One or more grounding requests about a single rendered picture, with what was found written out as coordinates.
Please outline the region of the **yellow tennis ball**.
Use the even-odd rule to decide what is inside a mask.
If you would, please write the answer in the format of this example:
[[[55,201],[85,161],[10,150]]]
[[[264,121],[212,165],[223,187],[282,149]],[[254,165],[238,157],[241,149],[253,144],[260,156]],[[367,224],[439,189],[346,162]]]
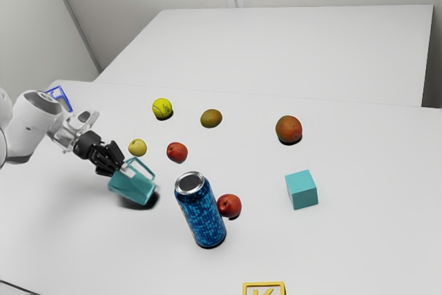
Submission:
[[[172,103],[166,98],[157,98],[152,103],[152,112],[157,119],[166,119],[173,113]]]

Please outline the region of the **teal cube block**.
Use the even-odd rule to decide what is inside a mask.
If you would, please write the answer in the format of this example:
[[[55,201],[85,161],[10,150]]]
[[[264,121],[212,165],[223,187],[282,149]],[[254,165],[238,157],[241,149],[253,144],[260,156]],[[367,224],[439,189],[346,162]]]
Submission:
[[[285,176],[287,193],[294,210],[318,204],[316,183],[309,170],[299,171]]]

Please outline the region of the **yellow green apple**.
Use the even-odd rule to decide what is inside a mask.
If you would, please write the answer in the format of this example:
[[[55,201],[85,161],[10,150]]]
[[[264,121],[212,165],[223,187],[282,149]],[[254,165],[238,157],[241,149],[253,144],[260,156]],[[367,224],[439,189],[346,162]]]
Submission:
[[[135,157],[142,157],[147,152],[146,142],[140,138],[132,140],[128,145],[128,152]]]

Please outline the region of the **yellow letter block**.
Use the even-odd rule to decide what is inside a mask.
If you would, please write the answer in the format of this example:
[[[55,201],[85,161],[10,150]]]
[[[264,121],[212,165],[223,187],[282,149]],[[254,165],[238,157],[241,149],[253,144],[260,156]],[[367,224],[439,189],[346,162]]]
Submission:
[[[242,284],[242,295],[287,295],[283,281],[251,282]]]

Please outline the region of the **blue patterned drink can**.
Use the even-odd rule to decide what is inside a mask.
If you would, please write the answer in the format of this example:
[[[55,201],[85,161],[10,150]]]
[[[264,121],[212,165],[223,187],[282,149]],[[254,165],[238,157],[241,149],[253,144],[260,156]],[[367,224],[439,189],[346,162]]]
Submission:
[[[175,181],[174,194],[197,245],[222,243],[227,231],[209,181],[200,172],[186,172]]]

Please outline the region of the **red green mango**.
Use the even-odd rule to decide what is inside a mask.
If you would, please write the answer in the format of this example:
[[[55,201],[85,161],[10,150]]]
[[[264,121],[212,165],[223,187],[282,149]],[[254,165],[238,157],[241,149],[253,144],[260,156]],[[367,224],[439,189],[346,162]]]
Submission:
[[[276,123],[276,135],[286,144],[294,144],[302,138],[302,124],[292,115],[282,116]]]

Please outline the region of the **blue frame block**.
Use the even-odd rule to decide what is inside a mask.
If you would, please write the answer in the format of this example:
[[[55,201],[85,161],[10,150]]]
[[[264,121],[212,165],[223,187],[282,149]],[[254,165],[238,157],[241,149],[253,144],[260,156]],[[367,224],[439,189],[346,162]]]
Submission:
[[[58,101],[68,113],[73,112],[70,100],[67,94],[64,92],[63,88],[61,87],[61,85],[50,88],[46,90],[45,93],[51,96],[56,101]]]

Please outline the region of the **red peach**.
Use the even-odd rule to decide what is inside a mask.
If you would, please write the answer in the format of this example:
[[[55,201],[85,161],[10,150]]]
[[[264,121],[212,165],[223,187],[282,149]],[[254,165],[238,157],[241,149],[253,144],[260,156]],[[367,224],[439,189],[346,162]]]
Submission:
[[[188,149],[183,143],[172,142],[166,148],[166,155],[169,160],[180,164],[187,159]]]
[[[236,218],[242,211],[241,199],[232,193],[221,195],[216,204],[220,215],[225,218]]]

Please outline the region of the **teal faceted mug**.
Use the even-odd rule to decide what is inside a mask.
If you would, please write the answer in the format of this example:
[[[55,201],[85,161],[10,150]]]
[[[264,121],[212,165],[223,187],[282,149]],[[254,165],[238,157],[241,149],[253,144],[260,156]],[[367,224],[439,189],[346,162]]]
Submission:
[[[153,195],[155,174],[138,157],[124,161],[119,171],[114,172],[108,182],[108,190],[145,205]]]

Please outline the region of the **olive green kiwi fruit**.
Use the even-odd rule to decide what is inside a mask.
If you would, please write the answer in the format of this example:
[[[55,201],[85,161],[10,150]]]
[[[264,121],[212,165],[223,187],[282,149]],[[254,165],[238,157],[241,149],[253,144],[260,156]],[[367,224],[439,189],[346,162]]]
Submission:
[[[200,123],[204,128],[215,128],[222,122],[222,114],[217,109],[207,109],[200,117]]]

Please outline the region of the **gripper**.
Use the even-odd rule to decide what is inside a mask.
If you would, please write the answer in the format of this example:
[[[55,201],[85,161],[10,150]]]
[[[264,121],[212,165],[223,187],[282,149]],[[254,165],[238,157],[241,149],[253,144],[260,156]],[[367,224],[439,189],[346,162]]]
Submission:
[[[124,163],[124,154],[118,144],[111,140],[104,146],[101,137],[94,131],[86,131],[79,136],[73,153],[82,160],[93,162],[96,174],[106,177],[112,177]]]

